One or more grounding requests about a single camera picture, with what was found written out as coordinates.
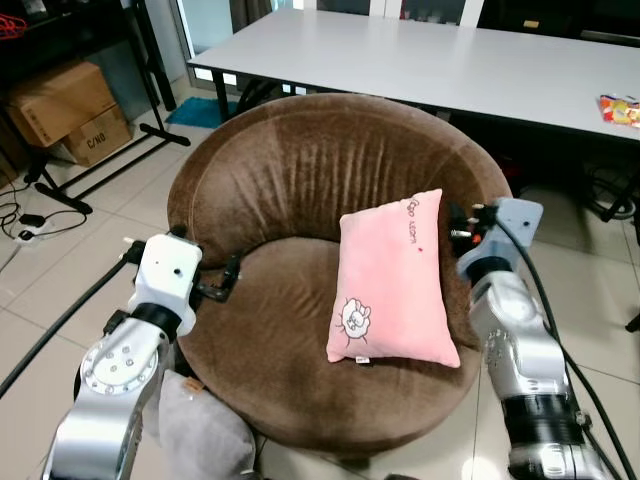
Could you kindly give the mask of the large brown cardboard box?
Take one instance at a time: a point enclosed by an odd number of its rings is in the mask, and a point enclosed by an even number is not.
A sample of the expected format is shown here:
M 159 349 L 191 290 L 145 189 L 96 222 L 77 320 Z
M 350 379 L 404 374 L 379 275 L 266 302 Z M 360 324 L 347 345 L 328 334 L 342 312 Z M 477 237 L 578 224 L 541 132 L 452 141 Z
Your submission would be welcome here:
M 115 104 L 101 69 L 73 61 L 18 84 L 6 113 L 28 145 L 50 147 Z

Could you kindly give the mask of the teal floor mat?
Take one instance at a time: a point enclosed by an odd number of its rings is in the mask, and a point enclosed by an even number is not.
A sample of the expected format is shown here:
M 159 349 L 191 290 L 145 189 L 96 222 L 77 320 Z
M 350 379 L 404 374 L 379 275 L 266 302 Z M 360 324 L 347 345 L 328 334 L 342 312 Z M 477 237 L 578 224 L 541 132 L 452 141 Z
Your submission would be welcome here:
M 204 97 L 189 97 L 166 119 L 168 124 L 207 129 L 216 129 L 223 122 L 218 100 L 204 99 Z

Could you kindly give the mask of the long white table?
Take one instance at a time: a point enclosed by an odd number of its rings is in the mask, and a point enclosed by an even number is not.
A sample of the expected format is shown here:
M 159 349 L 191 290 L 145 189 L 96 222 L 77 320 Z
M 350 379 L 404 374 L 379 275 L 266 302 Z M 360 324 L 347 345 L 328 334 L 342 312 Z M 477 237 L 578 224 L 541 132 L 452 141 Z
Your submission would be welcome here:
M 287 8 L 201 52 L 192 65 L 453 113 L 640 137 L 635 127 L 604 122 L 598 106 L 603 95 L 639 96 L 635 47 Z

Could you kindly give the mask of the small printed cardboard box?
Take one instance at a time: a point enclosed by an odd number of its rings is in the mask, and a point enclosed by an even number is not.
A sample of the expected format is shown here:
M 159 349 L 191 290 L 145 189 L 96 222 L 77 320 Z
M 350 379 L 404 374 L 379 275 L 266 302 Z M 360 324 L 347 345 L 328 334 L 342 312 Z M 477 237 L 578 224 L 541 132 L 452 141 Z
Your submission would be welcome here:
M 123 110 L 113 105 L 95 119 L 74 129 L 59 142 L 65 160 L 93 166 L 132 141 L 131 124 Z

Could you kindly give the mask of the pink pillow with sheep print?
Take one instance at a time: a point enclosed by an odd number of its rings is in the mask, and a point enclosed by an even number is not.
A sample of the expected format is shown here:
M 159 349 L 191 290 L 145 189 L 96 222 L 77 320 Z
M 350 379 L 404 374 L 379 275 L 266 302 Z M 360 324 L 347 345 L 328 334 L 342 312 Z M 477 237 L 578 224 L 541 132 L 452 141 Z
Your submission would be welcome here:
M 440 275 L 442 191 L 416 193 L 339 220 L 339 268 L 326 358 L 411 358 L 461 365 Z

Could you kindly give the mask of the brown round velvet sofa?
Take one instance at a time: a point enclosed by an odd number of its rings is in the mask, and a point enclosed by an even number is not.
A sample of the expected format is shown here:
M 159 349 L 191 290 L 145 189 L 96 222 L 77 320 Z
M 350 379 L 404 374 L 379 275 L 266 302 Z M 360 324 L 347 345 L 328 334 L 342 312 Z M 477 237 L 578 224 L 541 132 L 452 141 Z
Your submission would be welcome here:
M 273 442 L 339 457 L 402 447 L 474 387 L 481 353 L 465 280 L 443 300 L 461 365 L 330 362 L 340 216 L 442 189 L 448 204 L 509 195 L 492 156 L 453 125 L 390 100 L 310 93 L 221 125 L 174 179 L 168 219 L 204 250 L 201 276 L 242 257 L 229 300 L 204 303 L 180 352 L 196 378 Z

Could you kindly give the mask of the red yellow snack packet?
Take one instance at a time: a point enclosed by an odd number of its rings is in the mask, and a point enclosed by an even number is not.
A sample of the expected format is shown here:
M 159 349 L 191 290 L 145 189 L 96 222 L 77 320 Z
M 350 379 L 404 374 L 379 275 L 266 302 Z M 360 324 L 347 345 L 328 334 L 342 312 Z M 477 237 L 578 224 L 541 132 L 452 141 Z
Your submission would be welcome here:
M 604 123 L 640 128 L 640 102 L 634 96 L 600 95 L 596 110 Z

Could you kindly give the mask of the black power adapter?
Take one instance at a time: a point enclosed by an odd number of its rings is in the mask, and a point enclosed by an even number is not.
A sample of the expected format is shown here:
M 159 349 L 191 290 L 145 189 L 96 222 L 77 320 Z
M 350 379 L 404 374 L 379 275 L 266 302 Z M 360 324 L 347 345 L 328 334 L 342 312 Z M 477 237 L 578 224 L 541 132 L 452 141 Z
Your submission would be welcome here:
M 36 214 L 22 214 L 18 218 L 19 224 L 22 225 L 22 229 L 15 234 L 15 241 L 20 243 L 29 243 L 35 241 L 37 237 L 40 237 L 45 232 L 47 227 L 47 220 L 45 216 Z

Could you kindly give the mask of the grey pillow with orange tag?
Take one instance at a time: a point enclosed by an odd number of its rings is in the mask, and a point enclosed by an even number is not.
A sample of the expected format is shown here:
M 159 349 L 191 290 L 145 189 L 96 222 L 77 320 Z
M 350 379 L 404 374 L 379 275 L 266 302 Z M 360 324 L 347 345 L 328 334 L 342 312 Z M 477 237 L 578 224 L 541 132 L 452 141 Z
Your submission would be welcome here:
M 143 422 L 170 480 L 262 480 L 250 428 L 200 381 L 166 370 Z

